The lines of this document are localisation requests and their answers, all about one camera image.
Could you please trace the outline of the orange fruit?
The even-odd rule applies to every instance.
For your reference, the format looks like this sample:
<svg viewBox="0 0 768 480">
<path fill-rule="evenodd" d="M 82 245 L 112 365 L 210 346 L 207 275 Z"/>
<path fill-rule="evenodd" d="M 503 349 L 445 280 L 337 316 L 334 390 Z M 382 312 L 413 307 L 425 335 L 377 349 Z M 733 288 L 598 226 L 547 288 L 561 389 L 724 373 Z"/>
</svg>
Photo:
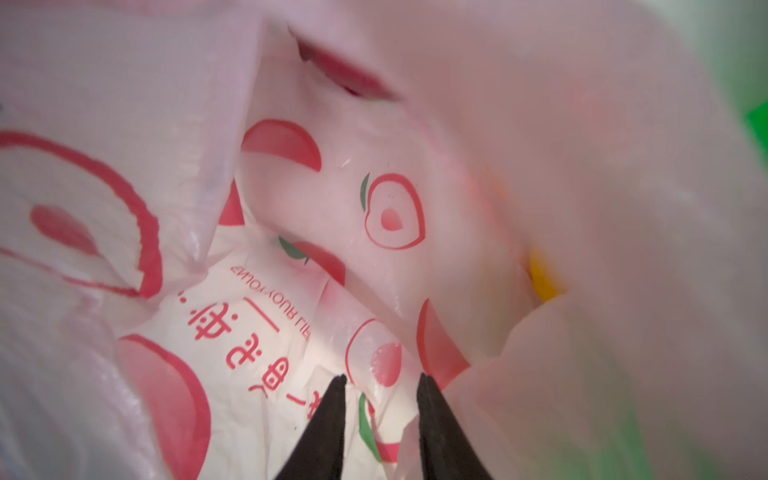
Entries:
<svg viewBox="0 0 768 480">
<path fill-rule="evenodd" d="M 528 271 L 532 286 L 542 302 L 548 302 L 562 293 L 562 289 L 549 273 L 545 262 L 535 251 L 529 253 Z"/>
</svg>

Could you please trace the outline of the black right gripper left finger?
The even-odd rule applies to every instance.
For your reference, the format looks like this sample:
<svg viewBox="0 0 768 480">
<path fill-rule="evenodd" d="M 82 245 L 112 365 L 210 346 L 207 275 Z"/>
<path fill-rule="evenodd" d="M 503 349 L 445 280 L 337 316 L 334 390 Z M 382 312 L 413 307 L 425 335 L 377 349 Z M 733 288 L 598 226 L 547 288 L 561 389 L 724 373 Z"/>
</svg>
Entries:
<svg viewBox="0 0 768 480">
<path fill-rule="evenodd" d="M 276 480 L 339 480 L 346 425 L 344 374 L 335 376 Z"/>
</svg>

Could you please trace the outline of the green plastic basket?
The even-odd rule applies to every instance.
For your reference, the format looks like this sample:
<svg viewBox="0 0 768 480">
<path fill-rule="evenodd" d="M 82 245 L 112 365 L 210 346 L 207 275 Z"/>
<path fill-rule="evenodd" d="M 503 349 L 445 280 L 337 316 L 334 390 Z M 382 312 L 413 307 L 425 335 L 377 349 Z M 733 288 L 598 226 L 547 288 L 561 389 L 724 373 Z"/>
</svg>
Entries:
<svg viewBox="0 0 768 480">
<path fill-rule="evenodd" d="M 750 110 L 745 116 L 745 124 L 761 158 L 767 162 L 768 101 Z"/>
</svg>

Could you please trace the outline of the pink plastic fruit bag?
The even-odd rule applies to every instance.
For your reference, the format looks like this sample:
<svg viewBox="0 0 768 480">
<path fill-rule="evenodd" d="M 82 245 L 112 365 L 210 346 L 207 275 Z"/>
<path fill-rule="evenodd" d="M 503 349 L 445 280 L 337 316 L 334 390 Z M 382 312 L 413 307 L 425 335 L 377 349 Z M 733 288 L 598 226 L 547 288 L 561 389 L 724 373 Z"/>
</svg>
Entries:
<svg viewBox="0 0 768 480">
<path fill-rule="evenodd" d="M 562 293 L 528 271 L 535 251 Z M 5 1 L 1 475 L 767 475 L 767 172 L 642 1 Z"/>
</svg>

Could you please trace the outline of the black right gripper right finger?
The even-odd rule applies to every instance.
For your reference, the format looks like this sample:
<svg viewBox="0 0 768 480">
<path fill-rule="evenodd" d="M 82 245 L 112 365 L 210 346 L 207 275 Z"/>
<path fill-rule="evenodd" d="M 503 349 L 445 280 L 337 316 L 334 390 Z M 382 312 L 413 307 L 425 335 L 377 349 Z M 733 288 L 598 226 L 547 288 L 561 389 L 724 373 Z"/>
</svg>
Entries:
<svg viewBox="0 0 768 480">
<path fill-rule="evenodd" d="M 432 376 L 422 373 L 416 399 L 425 480 L 491 480 Z"/>
</svg>

